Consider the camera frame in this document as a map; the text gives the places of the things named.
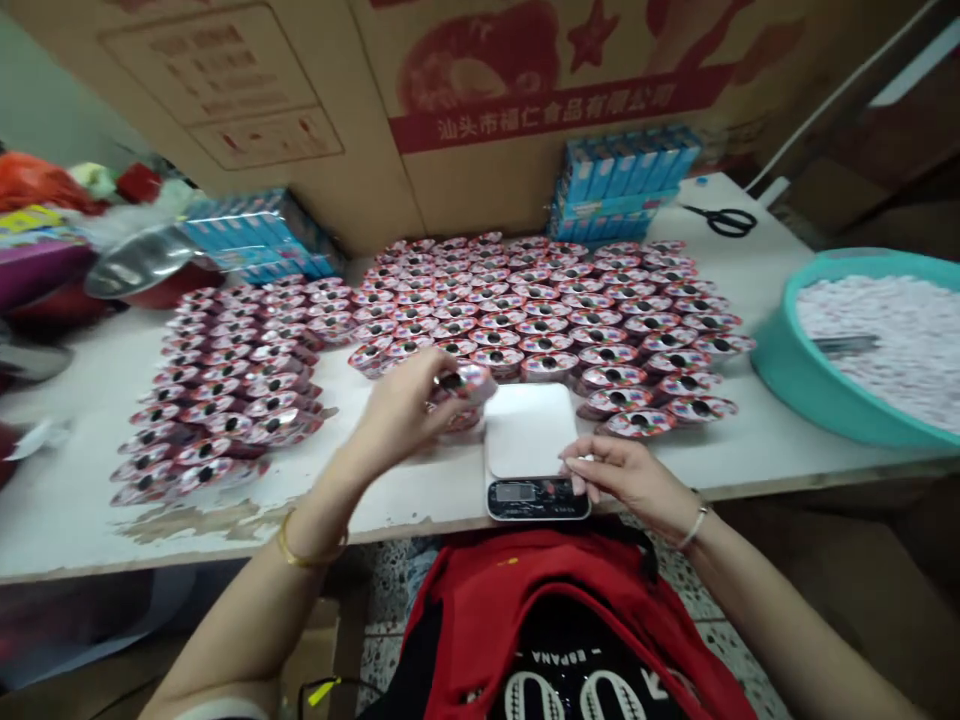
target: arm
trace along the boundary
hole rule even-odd
[[[588,454],[593,454],[593,462],[578,459]],[[575,486],[582,488],[582,478],[588,489],[594,485],[610,492],[671,542],[693,527],[699,498],[643,445],[584,437],[561,457],[574,474]],[[691,548],[689,559],[703,584],[799,717],[923,717],[716,514],[706,516]]]
[[[456,370],[456,360],[430,348],[377,383],[353,435],[289,518],[286,539],[294,555],[335,554],[367,487],[464,409],[463,401],[448,400],[427,412],[433,378],[443,368]],[[247,699],[272,717],[280,670],[300,638],[324,570],[289,564],[279,544],[268,541],[203,619],[141,718],[175,718],[221,697]]]

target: red plastic bag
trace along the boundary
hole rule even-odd
[[[55,205],[86,215],[103,212],[63,168],[26,153],[0,155],[0,212],[28,205]]]

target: woman's left hand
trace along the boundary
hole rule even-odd
[[[440,434],[454,415],[469,407],[451,398],[428,411],[433,379],[444,370],[457,371],[457,360],[435,347],[424,348],[384,375],[373,388],[353,435],[344,446],[362,464],[370,480],[412,455]]]

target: white wall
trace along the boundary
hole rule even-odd
[[[112,108],[57,65],[0,10],[0,141],[70,167],[97,162],[118,172],[149,145]]]

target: metal bowl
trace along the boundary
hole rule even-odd
[[[127,298],[159,285],[200,255],[172,225],[147,228],[101,255],[83,289],[102,300]]]

